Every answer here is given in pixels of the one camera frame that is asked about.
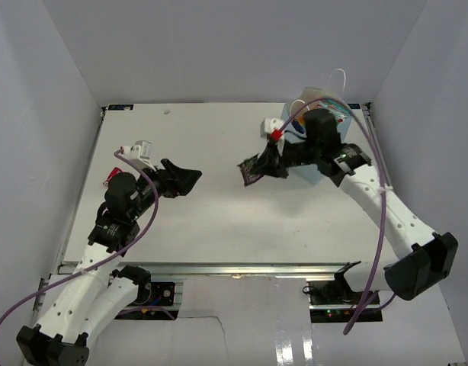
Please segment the brown purple M&M's pack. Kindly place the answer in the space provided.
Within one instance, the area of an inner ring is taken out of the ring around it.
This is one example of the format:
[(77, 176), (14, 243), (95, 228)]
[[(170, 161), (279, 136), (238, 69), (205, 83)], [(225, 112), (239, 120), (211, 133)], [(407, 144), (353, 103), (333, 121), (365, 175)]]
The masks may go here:
[(256, 169), (256, 162), (258, 161), (259, 156), (259, 154), (254, 155), (238, 164), (245, 187), (253, 185), (264, 177), (263, 175), (259, 175), (258, 170)]

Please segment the red candy wrapper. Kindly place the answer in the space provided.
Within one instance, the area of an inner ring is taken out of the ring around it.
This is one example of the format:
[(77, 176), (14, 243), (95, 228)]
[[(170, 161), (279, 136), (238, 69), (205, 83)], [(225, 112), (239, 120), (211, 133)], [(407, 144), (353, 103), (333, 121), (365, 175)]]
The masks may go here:
[(103, 186), (108, 187), (111, 179), (116, 175), (120, 174), (123, 170), (119, 167), (114, 167), (108, 174), (107, 178), (103, 182)]

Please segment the teal Fox's candy bag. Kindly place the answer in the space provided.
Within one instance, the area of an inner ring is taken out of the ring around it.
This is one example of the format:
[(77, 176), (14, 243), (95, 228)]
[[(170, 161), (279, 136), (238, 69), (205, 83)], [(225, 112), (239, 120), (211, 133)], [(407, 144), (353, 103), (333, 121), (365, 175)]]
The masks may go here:
[(332, 101), (325, 98), (319, 102), (319, 106), (330, 111), (331, 114), (335, 117), (338, 124), (341, 124), (342, 122), (351, 118), (351, 113), (349, 112), (349, 110), (339, 101)]

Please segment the blue kettle chip bag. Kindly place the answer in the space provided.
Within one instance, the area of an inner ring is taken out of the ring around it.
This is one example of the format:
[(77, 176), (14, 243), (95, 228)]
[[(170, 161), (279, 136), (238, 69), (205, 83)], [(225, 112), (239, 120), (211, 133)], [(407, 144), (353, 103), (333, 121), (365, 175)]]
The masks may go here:
[(300, 125), (300, 123), (297, 120), (292, 120), (291, 124), (292, 124), (293, 129), (295, 129), (295, 131), (298, 132), (299, 134), (305, 133), (304, 128)]

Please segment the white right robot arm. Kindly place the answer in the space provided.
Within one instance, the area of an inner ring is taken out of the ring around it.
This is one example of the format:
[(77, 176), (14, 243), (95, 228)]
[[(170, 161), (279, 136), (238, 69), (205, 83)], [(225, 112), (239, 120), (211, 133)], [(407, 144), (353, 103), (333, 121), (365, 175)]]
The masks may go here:
[(307, 111), (303, 119), (305, 135), (295, 143), (286, 140), (281, 119), (261, 122), (267, 145), (254, 164), (254, 173), (286, 178), (290, 168), (315, 165), (383, 231), (398, 258), (383, 269), (386, 286), (397, 297), (410, 301), (445, 279), (457, 253), (455, 236), (440, 234), (417, 218), (380, 180), (379, 169), (368, 154), (342, 141), (330, 111)]

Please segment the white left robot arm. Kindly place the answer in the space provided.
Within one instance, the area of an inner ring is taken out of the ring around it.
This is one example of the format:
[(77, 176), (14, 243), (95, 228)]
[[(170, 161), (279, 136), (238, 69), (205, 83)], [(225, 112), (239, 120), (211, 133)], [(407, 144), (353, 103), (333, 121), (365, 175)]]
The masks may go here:
[(202, 173), (162, 159), (160, 169), (146, 166), (139, 176), (119, 172), (109, 179), (95, 227), (82, 259), (51, 308), (33, 327), (24, 326), (17, 344), (31, 365), (84, 365), (98, 335), (131, 303), (145, 303), (151, 295), (151, 274), (136, 266), (119, 269), (127, 250), (146, 231), (137, 220), (158, 209), (161, 197), (191, 192)]

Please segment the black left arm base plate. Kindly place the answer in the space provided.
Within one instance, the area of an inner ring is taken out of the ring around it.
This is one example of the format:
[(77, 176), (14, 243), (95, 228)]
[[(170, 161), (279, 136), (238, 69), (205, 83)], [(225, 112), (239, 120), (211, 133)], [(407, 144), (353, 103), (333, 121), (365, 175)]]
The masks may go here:
[(175, 283), (174, 282), (150, 282), (144, 287), (142, 300), (143, 305), (172, 306), (175, 302)]

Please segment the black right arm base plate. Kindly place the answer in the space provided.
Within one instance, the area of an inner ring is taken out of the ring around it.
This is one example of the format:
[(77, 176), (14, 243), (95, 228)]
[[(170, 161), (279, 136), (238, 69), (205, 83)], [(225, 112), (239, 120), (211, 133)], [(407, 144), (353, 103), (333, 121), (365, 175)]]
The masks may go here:
[(337, 281), (310, 281), (302, 292), (309, 296), (312, 305), (357, 305), (362, 291), (354, 292)]

